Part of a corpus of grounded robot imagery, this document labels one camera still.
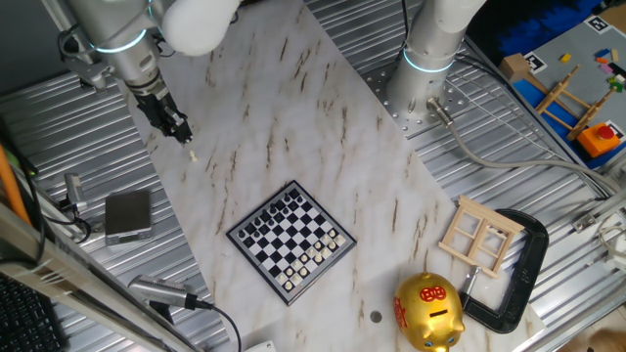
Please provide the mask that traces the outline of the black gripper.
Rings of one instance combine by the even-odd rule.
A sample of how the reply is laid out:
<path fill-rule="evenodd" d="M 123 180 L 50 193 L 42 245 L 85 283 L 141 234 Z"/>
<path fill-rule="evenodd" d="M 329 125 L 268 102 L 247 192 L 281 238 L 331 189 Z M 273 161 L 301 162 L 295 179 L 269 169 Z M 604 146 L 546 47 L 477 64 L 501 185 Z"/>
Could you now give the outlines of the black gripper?
<path fill-rule="evenodd" d="M 132 92 L 139 109 L 153 127 L 164 128 L 163 134 L 174 138 L 181 145 L 187 145 L 193 140 L 187 116 L 178 110 L 166 87 L 133 88 Z"/>

